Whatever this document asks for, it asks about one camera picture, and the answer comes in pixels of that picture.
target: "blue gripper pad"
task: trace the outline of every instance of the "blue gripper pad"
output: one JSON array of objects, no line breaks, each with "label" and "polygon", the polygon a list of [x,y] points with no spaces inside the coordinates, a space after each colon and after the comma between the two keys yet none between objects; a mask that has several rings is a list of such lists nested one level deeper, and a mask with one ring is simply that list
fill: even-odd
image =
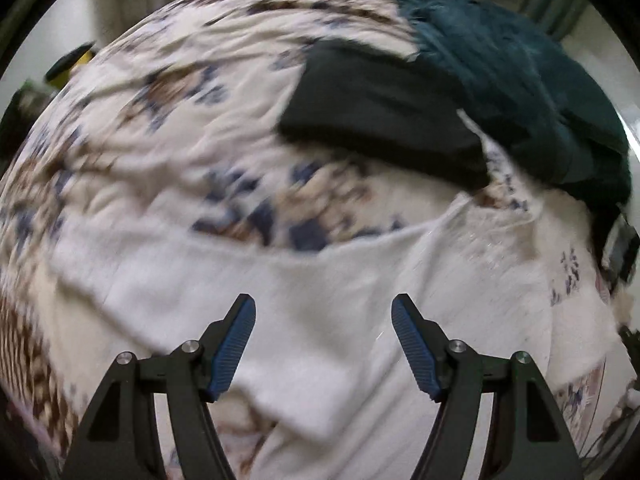
[{"label": "blue gripper pad", "polygon": [[213,400],[218,400],[218,397],[231,386],[254,324],[255,302],[247,296],[211,360],[211,382],[208,391]]},{"label": "blue gripper pad", "polygon": [[405,304],[402,296],[404,295],[396,297],[391,303],[391,323],[418,387],[429,394],[432,400],[436,400],[442,391],[436,376],[436,360],[409,315],[407,308],[410,306]]}]

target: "blue floral pattern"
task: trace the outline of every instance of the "blue floral pattern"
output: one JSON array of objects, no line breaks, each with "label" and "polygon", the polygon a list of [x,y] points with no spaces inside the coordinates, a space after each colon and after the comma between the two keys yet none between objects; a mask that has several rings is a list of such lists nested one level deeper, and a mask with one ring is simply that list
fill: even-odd
[{"label": "blue floral pattern", "polygon": [[318,252],[356,238],[375,237],[402,229],[406,222],[392,214],[388,225],[369,225],[361,212],[372,200],[368,171],[360,158],[334,156],[322,162],[299,162],[289,170],[290,184],[280,193],[248,208],[261,177],[244,169],[213,168],[206,176],[204,200],[210,214],[195,219],[191,229],[204,234]]},{"label": "blue floral pattern", "polygon": [[278,54],[275,61],[271,63],[271,69],[283,70],[285,68],[302,65],[306,61],[306,53],[312,45],[313,43],[309,42],[297,49],[284,50],[283,52]]},{"label": "blue floral pattern", "polygon": [[33,234],[34,212],[31,209],[19,209],[15,212],[15,250],[18,254],[22,252],[28,238]]},{"label": "blue floral pattern", "polygon": [[198,99],[196,100],[197,104],[205,104],[205,105],[217,105],[221,103],[227,98],[227,92],[224,86],[215,85],[212,89],[204,92]]},{"label": "blue floral pattern", "polygon": [[556,393],[556,402],[578,450],[590,432],[604,367],[603,362]]},{"label": "blue floral pattern", "polygon": [[43,127],[34,138],[33,155],[41,156],[49,147],[49,128]]},{"label": "blue floral pattern", "polygon": [[82,134],[82,126],[78,125],[76,128],[69,134],[66,139],[68,146],[71,148],[76,141],[81,137]]},{"label": "blue floral pattern", "polygon": [[505,159],[504,154],[498,150],[488,149],[484,154],[486,167],[492,177],[492,185],[500,186],[503,192],[501,206],[507,206],[513,210],[529,211],[529,202],[526,198],[520,198],[514,182],[513,169]]},{"label": "blue floral pattern", "polygon": [[349,16],[341,15],[341,14],[330,14],[324,18],[319,18],[316,20],[316,23],[320,25],[324,25],[330,30],[335,30],[337,28],[345,28],[351,24],[351,19]]},{"label": "blue floral pattern", "polygon": [[573,247],[570,246],[569,251],[562,251],[560,264],[562,265],[565,273],[564,290],[562,292],[558,292],[555,287],[552,287],[552,306],[561,303],[563,298],[571,296],[578,290],[580,285],[580,263],[578,262],[578,257],[575,254],[575,249]]},{"label": "blue floral pattern", "polygon": [[51,225],[51,229],[49,231],[49,236],[51,240],[56,241],[60,236],[60,229],[62,228],[62,224],[64,223],[64,218],[62,215],[59,215]]},{"label": "blue floral pattern", "polygon": [[201,93],[207,87],[207,85],[211,83],[211,81],[213,81],[217,74],[218,65],[210,64],[204,67],[204,69],[200,71],[199,81],[184,93],[185,97],[190,98]]},{"label": "blue floral pattern", "polygon": [[58,176],[53,182],[53,189],[56,192],[56,196],[60,197],[62,195],[63,190],[65,189],[66,184],[71,179],[73,173],[69,170],[62,170],[58,172]]}]

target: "white towel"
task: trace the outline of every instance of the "white towel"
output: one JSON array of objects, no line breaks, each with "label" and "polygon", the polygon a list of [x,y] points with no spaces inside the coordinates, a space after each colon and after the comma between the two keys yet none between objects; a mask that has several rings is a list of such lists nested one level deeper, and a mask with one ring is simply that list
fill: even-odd
[{"label": "white towel", "polygon": [[[252,478],[400,478],[417,463],[437,407],[411,378],[390,323],[392,298],[407,292],[424,317],[478,352],[527,350],[546,373],[552,331],[561,327],[552,327],[539,221],[461,195],[436,221],[309,256],[152,221],[72,216],[51,264],[129,333],[165,352],[198,338],[236,295],[251,294],[256,326],[232,388],[280,421]],[[590,357],[606,352],[608,328],[598,327]],[[580,348],[562,349],[569,369],[584,361]],[[487,422],[485,410],[479,427]],[[471,476],[482,449],[478,439]]]}]

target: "white cloth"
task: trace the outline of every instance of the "white cloth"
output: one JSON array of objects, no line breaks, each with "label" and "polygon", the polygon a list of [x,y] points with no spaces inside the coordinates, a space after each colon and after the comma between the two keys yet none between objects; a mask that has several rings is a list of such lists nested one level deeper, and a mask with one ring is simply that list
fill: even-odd
[{"label": "white cloth", "polygon": [[536,246],[557,303],[546,382],[557,390],[588,373],[620,341],[614,310],[602,301],[590,246],[590,225],[583,202],[567,193],[543,193]]},{"label": "white cloth", "polygon": [[[525,349],[545,373],[557,330],[536,245],[540,221],[461,195],[436,221],[301,256],[151,221],[71,216],[51,264],[161,351],[198,337],[237,294],[251,294],[256,327],[232,387],[280,421],[252,477],[400,478],[417,463],[437,407],[401,354],[392,298],[408,292],[425,317],[479,352],[508,357]],[[609,340],[601,329],[592,348]],[[570,367],[585,360],[575,347],[562,352]]]}]

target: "black cloth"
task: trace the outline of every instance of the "black cloth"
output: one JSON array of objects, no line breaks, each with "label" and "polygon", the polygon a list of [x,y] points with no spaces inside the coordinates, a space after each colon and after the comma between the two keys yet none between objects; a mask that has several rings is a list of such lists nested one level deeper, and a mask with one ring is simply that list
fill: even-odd
[{"label": "black cloth", "polygon": [[465,91],[438,67],[345,40],[317,42],[280,132],[380,158],[475,190],[482,143],[457,114]]}]

